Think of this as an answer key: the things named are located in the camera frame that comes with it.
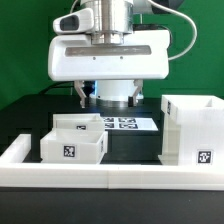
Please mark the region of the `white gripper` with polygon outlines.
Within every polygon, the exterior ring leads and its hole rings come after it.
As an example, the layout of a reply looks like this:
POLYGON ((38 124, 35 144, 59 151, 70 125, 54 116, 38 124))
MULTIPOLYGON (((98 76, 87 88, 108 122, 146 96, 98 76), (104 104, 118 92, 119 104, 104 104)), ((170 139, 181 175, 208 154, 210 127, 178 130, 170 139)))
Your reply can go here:
POLYGON ((75 81, 74 88, 85 108, 84 80, 131 80, 134 92, 128 106, 138 104, 140 79, 164 79, 169 73, 167 30, 136 31, 121 45, 93 45, 87 35, 60 35, 49 47, 48 74, 54 81, 75 81))

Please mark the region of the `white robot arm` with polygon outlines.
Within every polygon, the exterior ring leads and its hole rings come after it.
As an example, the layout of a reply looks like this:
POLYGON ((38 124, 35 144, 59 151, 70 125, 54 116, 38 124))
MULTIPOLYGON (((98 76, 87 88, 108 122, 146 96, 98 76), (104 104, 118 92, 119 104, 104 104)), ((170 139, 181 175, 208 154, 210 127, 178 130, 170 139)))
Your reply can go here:
POLYGON ((53 21, 48 74, 72 81, 81 105, 134 106, 145 79, 169 73, 171 34, 133 23, 135 14, 158 14, 147 0, 81 0, 81 9, 53 21))

